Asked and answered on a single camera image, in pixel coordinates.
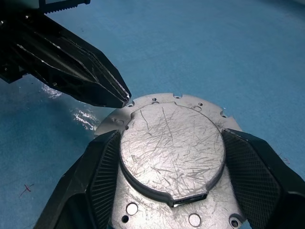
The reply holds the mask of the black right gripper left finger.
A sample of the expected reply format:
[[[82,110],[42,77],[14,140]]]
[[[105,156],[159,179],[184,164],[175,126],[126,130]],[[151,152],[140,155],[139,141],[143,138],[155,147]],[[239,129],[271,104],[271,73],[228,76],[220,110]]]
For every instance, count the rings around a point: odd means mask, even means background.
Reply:
[[[93,139],[60,178],[33,229],[107,229],[117,186],[121,133]]]

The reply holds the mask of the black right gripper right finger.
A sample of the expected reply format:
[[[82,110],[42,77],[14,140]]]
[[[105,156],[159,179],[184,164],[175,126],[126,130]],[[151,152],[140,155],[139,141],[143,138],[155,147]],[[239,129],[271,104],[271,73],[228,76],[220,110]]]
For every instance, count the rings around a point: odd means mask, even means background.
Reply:
[[[305,181],[264,140],[237,130],[222,136],[235,198],[252,229],[305,229]]]

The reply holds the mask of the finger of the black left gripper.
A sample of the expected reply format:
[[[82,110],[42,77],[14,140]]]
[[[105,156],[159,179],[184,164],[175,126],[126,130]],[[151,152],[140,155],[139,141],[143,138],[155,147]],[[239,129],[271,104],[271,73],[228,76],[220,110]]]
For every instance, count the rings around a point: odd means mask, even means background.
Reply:
[[[17,44],[21,65],[50,88],[99,107],[125,107],[127,86],[102,52],[79,46],[72,53],[59,46]]]
[[[44,15],[31,15],[28,17],[29,34],[35,39],[33,45],[59,46],[65,51],[72,53],[72,48],[79,46],[90,52],[101,52],[79,36],[70,32],[55,21]],[[127,99],[131,93],[127,87]]]

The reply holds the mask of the silver notched motor lid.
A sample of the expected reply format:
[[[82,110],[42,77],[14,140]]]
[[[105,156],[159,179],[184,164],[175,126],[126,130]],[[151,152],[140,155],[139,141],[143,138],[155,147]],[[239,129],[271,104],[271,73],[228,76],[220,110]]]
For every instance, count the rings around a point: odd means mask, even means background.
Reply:
[[[121,132],[113,229],[240,229],[226,128],[240,127],[191,95],[146,95],[109,114],[95,134]]]

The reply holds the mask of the blue table cover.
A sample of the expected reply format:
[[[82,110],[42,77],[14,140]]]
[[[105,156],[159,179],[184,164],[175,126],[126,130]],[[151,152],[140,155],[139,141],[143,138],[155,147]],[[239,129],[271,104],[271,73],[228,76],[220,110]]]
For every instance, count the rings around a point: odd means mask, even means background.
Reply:
[[[91,0],[49,17],[100,49],[133,98],[197,96],[305,179],[305,6],[291,0]],[[31,75],[0,80],[0,229],[32,229],[111,109]]]

